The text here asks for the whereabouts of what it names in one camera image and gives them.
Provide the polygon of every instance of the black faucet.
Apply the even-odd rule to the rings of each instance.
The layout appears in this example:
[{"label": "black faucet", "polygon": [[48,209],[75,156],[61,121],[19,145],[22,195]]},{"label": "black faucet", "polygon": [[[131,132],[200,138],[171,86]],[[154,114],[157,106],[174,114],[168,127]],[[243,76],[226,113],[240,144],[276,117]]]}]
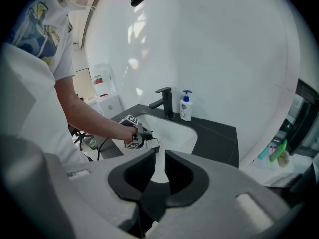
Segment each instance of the black faucet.
[{"label": "black faucet", "polygon": [[155,109],[156,107],[159,107],[161,105],[164,105],[164,113],[167,118],[172,118],[174,117],[173,113],[173,102],[171,98],[171,88],[166,87],[162,88],[160,90],[156,90],[155,93],[163,93],[163,98],[160,100],[157,100],[154,103],[149,104],[149,107],[151,109]]}]

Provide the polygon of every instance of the forearm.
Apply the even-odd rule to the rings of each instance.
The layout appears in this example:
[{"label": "forearm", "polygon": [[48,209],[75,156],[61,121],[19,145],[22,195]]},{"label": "forearm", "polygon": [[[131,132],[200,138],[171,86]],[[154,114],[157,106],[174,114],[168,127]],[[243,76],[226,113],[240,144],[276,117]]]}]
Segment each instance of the forearm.
[{"label": "forearm", "polygon": [[79,98],[74,98],[61,105],[68,123],[81,131],[118,140],[125,140],[129,137],[125,126],[99,114]]}]

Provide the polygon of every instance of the white t-shirt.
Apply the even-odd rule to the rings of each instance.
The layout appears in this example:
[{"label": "white t-shirt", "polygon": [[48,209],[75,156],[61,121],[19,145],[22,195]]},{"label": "white t-shirt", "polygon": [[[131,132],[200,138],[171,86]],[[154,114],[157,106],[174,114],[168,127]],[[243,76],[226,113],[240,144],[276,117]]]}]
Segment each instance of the white t-shirt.
[{"label": "white t-shirt", "polygon": [[0,133],[29,140],[62,165],[88,162],[74,145],[54,85],[72,76],[72,36],[66,0],[32,0],[1,47],[6,98]]},{"label": "white t-shirt", "polygon": [[67,15],[74,9],[67,0],[31,0],[6,42],[46,62],[56,81],[73,76],[73,39]]}]

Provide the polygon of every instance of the blue pump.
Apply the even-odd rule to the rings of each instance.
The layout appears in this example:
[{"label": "blue pump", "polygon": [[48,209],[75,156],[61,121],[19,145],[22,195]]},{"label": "blue pump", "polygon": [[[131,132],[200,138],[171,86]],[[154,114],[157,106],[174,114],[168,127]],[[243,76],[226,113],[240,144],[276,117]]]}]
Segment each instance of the blue pump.
[{"label": "blue pump", "polygon": [[188,93],[193,93],[193,91],[191,91],[191,90],[183,90],[183,92],[186,93],[186,95],[184,96],[184,102],[189,102]]}]

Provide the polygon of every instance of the white sink basin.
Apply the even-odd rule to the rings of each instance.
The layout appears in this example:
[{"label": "white sink basin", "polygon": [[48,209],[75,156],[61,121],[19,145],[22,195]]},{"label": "white sink basin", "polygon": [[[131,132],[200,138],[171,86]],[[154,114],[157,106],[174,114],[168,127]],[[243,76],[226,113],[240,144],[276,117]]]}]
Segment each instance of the white sink basin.
[{"label": "white sink basin", "polygon": [[[158,183],[168,182],[168,177],[165,174],[165,150],[169,149],[191,154],[197,142],[197,133],[189,127],[147,114],[138,115],[136,118],[139,119],[139,123],[143,127],[153,131],[153,137],[157,138],[160,145],[159,152],[156,153],[155,172],[151,181]],[[143,154],[148,151],[145,144],[139,150],[130,150],[124,148],[123,141],[113,140],[113,142],[123,155],[129,155],[130,153]]]}]

